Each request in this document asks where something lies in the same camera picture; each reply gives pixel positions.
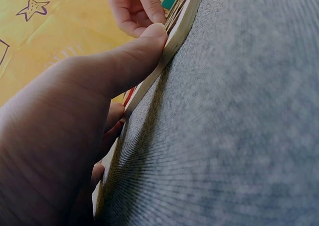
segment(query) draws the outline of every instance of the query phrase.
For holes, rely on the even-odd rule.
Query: fabric texture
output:
[[[319,0],[202,0],[99,200],[98,225],[319,225]]]

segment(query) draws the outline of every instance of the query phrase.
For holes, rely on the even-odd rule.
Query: child's hand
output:
[[[152,23],[165,23],[160,0],[108,0],[119,28],[139,37]]]

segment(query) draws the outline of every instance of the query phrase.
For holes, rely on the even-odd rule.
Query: yellow surface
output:
[[[0,106],[55,62],[131,39],[106,0],[0,0]]]

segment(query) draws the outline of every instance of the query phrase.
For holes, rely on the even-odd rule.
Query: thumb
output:
[[[95,90],[115,97],[138,85],[157,66],[167,40],[161,23],[150,25],[140,38],[113,50],[91,55],[96,77]]]
[[[160,0],[140,0],[144,11],[153,23],[165,23],[166,18]]]

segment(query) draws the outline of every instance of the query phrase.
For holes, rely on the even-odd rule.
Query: hand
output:
[[[153,24],[114,50],[68,58],[0,109],[0,225],[92,225],[95,163],[122,129],[111,99],[154,70],[166,40]]]
[[[160,0],[108,1],[119,28],[130,36],[139,37],[152,22],[166,22]]]

